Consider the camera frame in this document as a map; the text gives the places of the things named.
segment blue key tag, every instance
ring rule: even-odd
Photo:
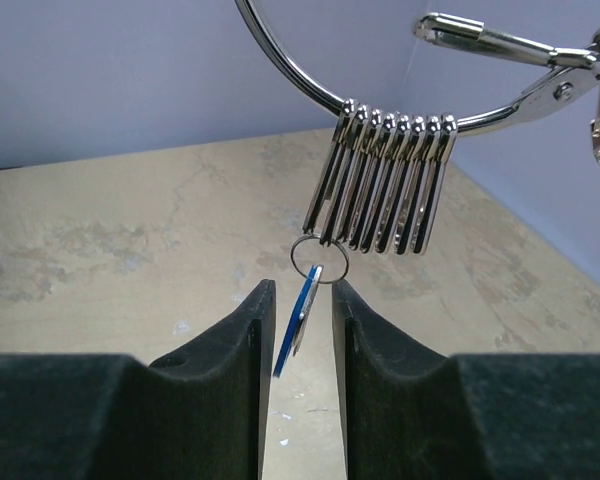
[[[294,356],[300,349],[304,330],[307,326],[307,319],[309,318],[309,311],[316,297],[323,269],[322,265],[313,265],[302,286],[302,290],[300,290],[300,295],[298,295],[298,300],[296,300],[296,304],[293,307],[291,318],[289,318],[289,324],[282,340],[276,366],[273,369],[274,377],[279,378],[282,374],[282,369],[287,362],[287,358],[289,358],[291,349],[294,349]]]

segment curved metal bar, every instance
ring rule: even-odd
[[[264,17],[258,12],[256,0],[235,0],[249,31],[260,48],[278,70],[302,93],[332,114],[339,116],[344,100],[311,78],[291,58],[276,40]],[[474,115],[458,120],[459,136],[479,135],[499,130],[514,122],[510,120],[520,105],[514,102],[491,112]]]

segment wall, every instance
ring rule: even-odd
[[[584,47],[600,27],[600,0],[510,5],[438,0],[434,8],[560,47]],[[509,102],[545,72],[422,43],[404,105],[414,112],[480,113]],[[589,135],[596,100],[591,92],[544,120],[461,139],[453,161],[600,284],[600,168]]]
[[[424,0],[260,2],[322,83],[399,103],[405,22]],[[264,57],[233,0],[0,1],[0,167],[333,122]]]

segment key ring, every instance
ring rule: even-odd
[[[298,264],[296,263],[296,259],[295,259],[295,252],[296,252],[296,248],[298,248],[298,246],[300,246],[301,243],[306,242],[307,240],[320,240],[320,235],[318,235],[317,233],[312,233],[312,234],[308,234],[308,235],[303,235],[302,237],[298,238],[293,245],[291,246],[291,252],[289,253],[289,257],[291,258],[291,264],[293,265],[293,268],[296,269],[296,272],[298,272],[300,275],[302,275],[304,278],[309,278],[307,276],[306,273],[304,273],[302,270],[300,270],[300,267],[298,267]],[[345,248],[338,242],[331,242],[332,245],[334,245],[338,250],[340,250],[340,253],[342,253],[342,256],[344,257],[344,272],[342,273],[342,275],[340,275],[339,277],[337,277],[334,280],[329,280],[329,281],[324,281],[324,280],[320,280],[318,281],[319,284],[321,285],[331,285],[333,283],[339,282],[340,280],[343,280],[344,277],[347,276],[347,273],[349,273],[349,254],[347,253],[347,251],[345,250]]]

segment wooden table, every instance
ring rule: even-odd
[[[302,284],[288,253],[330,132],[0,171],[0,352],[144,362],[277,281],[279,345]],[[338,268],[336,249],[300,257]],[[352,254],[349,281],[444,353],[600,351],[600,288],[457,170],[425,257]],[[271,389],[265,478],[342,479],[329,289]]]

